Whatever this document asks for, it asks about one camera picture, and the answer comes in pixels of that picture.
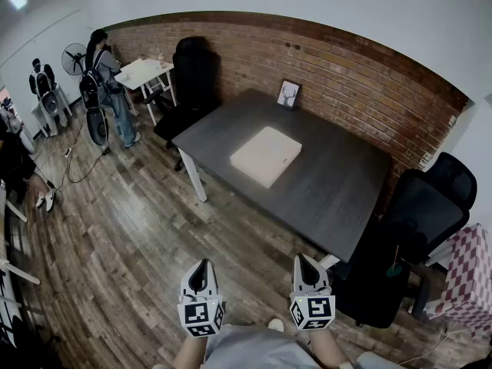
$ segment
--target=white desk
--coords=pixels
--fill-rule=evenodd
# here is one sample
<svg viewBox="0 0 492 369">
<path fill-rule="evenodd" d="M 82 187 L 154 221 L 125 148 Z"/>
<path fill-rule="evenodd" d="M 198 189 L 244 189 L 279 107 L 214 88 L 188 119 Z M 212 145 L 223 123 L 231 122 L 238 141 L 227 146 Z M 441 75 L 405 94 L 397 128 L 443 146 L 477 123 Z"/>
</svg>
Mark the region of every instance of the white desk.
<svg viewBox="0 0 492 369">
<path fill-rule="evenodd" d="M 130 88 L 131 90 L 135 90 L 136 88 L 140 88 L 144 98 L 147 98 L 148 95 L 152 93 L 152 89 L 161 86 L 163 91 L 169 90 L 171 92 L 172 101 L 176 106 L 176 98 L 175 92 L 172 88 L 171 76 L 169 75 L 170 70 L 174 68 L 172 63 L 167 63 L 167 65 L 162 68 L 159 60 L 154 60 L 151 58 L 142 60 L 135 60 L 133 63 L 126 65 L 121 69 L 121 73 L 115 76 L 116 81 L 121 83 L 122 85 Z M 165 86 L 162 82 L 160 75 L 166 74 L 168 78 L 168 86 Z M 157 79 L 158 84 L 151 86 L 150 81 L 152 79 Z M 156 121 L 154 118 L 154 114 L 152 113 L 152 109 L 150 105 L 147 105 L 148 111 L 151 114 L 152 121 L 154 125 L 156 125 Z"/>
<path fill-rule="evenodd" d="M 67 109 L 68 114 L 70 116 L 73 116 L 73 114 L 71 113 L 70 106 L 67 103 L 65 93 L 62 91 L 59 84 L 56 84 L 55 94 L 56 94 L 56 98 L 58 99 L 58 102 L 60 103 L 60 105 L 58 106 L 58 116 L 60 117 L 60 121 L 63 121 L 63 120 L 66 121 L 67 118 L 65 117 L 64 109 L 65 108 Z M 46 120 L 46 123 L 48 123 L 51 135 L 55 136 L 58 134 L 56 122 L 52 116 L 45 113 L 44 108 L 41 108 L 41 100 L 37 100 L 36 103 L 32 106 L 31 113 L 34 115 L 34 117 L 38 121 L 38 126 L 46 138 L 48 137 L 48 133 L 46 132 L 44 125 L 42 124 L 42 119 L 40 119 L 40 116 L 43 116 L 43 118 Z"/>
</svg>

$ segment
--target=red brick wall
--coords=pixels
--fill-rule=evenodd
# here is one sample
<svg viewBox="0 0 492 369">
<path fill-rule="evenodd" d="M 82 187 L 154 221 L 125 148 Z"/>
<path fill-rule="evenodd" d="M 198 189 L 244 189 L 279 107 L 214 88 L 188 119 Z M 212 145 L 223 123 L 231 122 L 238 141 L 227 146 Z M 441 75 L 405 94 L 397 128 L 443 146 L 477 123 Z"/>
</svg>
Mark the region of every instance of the red brick wall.
<svg viewBox="0 0 492 369">
<path fill-rule="evenodd" d="M 222 57 L 224 101 L 246 88 L 276 95 L 282 78 L 303 85 L 302 108 L 387 151 L 386 192 L 447 136 L 467 97 L 431 70 L 381 44 L 318 23 L 249 12 L 187 12 L 112 26 L 123 62 L 172 61 L 184 37 L 202 35 Z"/>
</svg>

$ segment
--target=cable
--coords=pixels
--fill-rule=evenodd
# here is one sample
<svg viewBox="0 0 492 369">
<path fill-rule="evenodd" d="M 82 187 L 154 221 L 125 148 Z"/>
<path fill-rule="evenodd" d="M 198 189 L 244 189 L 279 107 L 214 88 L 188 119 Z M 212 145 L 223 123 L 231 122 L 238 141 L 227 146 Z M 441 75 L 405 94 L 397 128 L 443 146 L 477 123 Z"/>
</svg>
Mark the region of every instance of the cable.
<svg viewBox="0 0 492 369">
<path fill-rule="evenodd" d="M 428 351 L 427 353 L 422 354 L 420 357 L 415 357 L 415 358 L 412 358 L 412 359 L 410 359 L 410 360 L 400 362 L 400 363 L 399 363 L 399 365 L 403 365 L 403 364 L 406 364 L 406 363 L 408 363 L 408 362 L 410 362 L 410 361 L 415 361 L 415 360 L 421 359 L 422 357 L 425 357 L 426 355 L 429 355 L 432 351 L 437 350 L 437 348 L 438 348 L 439 346 L 441 346 L 441 345 L 442 345 L 442 343 L 443 343 L 443 342 L 447 339 L 447 337 L 448 337 L 448 336 L 449 336 L 449 334 L 447 334 L 447 335 L 444 337 L 444 339 L 443 339 L 442 341 L 440 341 L 440 342 L 439 342 L 439 344 L 438 344 L 436 347 L 434 347 L 432 350 Z"/>
<path fill-rule="evenodd" d="M 92 165 L 91 169 L 89 170 L 89 172 L 87 174 L 85 174 L 85 176 L 82 178 L 82 179 L 79 179 L 78 181 L 73 181 L 71 178 L 70 178 L 70 163 L 71 163 L 71 154 L 68 156 L 68 163 L 67 163 L 67 170 L 66 170 L 66 175 L 67 175 L 67 178 L 68 180 L 71 182 L 71 183 L 80 183 L 81 181 L 83 181 L 84 179 L 86 179 L 89 174 L 92 172 L 92 170 L 94 169 L 95 165 L 98 163 L 99 159 L 104 155 L 104 153 L 101 153 L 98 158 L 95 159 L 94 161 L 94 164 Z"/>
<path fill-rule="evenodd" d="M 63 153 L 60 153 L 59 151 L 56 151 L 56 150 L 52 151 L 52 152 L 51 152 L 48 156 L 46 156 L 46 160 L 43 162 L 43 164 L 41 164 L 41 167 L 38 167 L 40 170 L 41 170 L 41 168 L 43 168 L 43 167 L 45 166 L 45 164 L 46 164 L 46 162 L 48 161 L 48 159 L 49 159 L 49 158 L 50 158 L 50 157 L 51 157 L 51 156 L 52 156 L 55 152 L 58 152 L 58 156 L 62 156 L 62 155 L 63 155 Z"/>
</svg>

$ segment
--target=shoe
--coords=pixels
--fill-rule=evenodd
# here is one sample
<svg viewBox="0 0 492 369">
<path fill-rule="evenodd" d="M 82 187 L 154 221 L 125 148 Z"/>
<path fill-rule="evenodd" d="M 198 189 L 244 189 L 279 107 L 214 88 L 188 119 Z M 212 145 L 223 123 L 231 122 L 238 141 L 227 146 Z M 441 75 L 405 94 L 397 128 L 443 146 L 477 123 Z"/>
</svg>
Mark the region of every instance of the shoe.
<svg viewBox="0 0 492 369">
<path fill-rule="evenodd" d="M 268 323 L 268 328 L 275 329 L 279 332 L 284 332 L 284 323 L 280 318 L 274 318 L 272 321 Z"/>
<path fill-rule="evenodd" d="M 45 197 L 46 197 L 46 211 L 49 212 L 51 209 L 53 209 L 53 204 L 55 203 L 55 190 L 51 189 Z"/>
<path fill-rule="evenodd" d="M 45 195 L 39 193 L 38 202 L 36 202 L 36 207 L 39 208 L 41 205 L 43 205 L 43 202 L 45 202 Z"/>
<path fill-rule="evenodd" d="M 130 146 L 136 144 L 138 141 L 140 141 L 140 138 L 141 138 L 141 134 L 138 132 L 136 135 L 135 135 L 135 139 L 133 140 L 133 142 L 129 145 L 125 145 L 127 148 L 130 148 Z"/>
</svg>

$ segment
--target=person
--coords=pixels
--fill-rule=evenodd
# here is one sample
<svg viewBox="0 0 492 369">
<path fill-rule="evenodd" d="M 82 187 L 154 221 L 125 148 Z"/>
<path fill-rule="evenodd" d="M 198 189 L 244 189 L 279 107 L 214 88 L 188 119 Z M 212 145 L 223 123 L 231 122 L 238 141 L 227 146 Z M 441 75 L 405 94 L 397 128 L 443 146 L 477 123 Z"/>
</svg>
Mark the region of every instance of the person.
<svg viewBox="0 0 492 369">
<path fill-rule="evenodd" d="M 36 164 L 29 157 L 29 152 L 18 137 L 7 132 L 6 124 L 0 119 L 0 179 L 12 186 L 23 179 L 35 191 L 38 198 L 36 207 L 41 207 L 46 201 L 46 211 L 50 212 L 55 203 L 55 190 L 50 189 L 35 173 L 35 168 Z"/>
<path fill-rule="evenodd" d="M 113 109 L 118 133 L 125 147 L 130 148 L 140 140 L 141 134 L 135 131 L 131 123 L 131 114 L 125 98 L 125 90 L 115 79 L 115 75 L 120 71 L 120 65 L 108 50 L 106 46 L 107 39 L 108 35 L 101 28 L 91 34 L 91 41 L 87 45 L 85 55 L 85 69 L 92 68 L 98 58 L 98 54 L 101 53 L 96 69 L 108 89 L 107 95 L 101 103 Z"/>
<path fill-rule="evenodd" d="M 61 92 L 58 84 L 55 82 L 55 74 L 53 73 L 52 67 L 50 65 L 42 65 L 38 58 L 32 61 L 32 73 L 29 75 L 29 86 L 31 87 L 31 92 L 33 95 L 38 97 L 40 100 L 49 91 L 54 91 L 56 97 L 58 98 Z M 43 110 L 46 121 L 49 124 L 50 130 L 52 130 L 52 135 L 58 134 L 58 129 L 56 127 L 55 121 L 52 117 L 47 115 Z M 58 109 L 58 116 L 60 118 L 60 125 L 62 127 L 67 127 L 68 120 L 65 115 L 64 108 Z"/>
<path fill-rule="evenodd" d="M 53 73 L 52 67 L 50 65 L 41 65 L 41 61 L 38 58 L 32 61 L 32 67 L 32 73 L 29 75 L 29 85 L 31 86 L 32 94 L 41 98 L 49 91 L 55 90 L 57 83 L 55 82 L 55 74 Z M 41 80 L 40 77 L 36 84 L 36 79 L 40 73 L 45 74 L 48 80 Z"/>
<path fill-rule="evenodd" d="M 268 328 L 226 324 L 213 337 L 188 336 L 175 358 L 176 369 L 352 368 L 330 330 L 306 331 L 310 346 L 283 332 L 280 319 Z"/>
</svg>

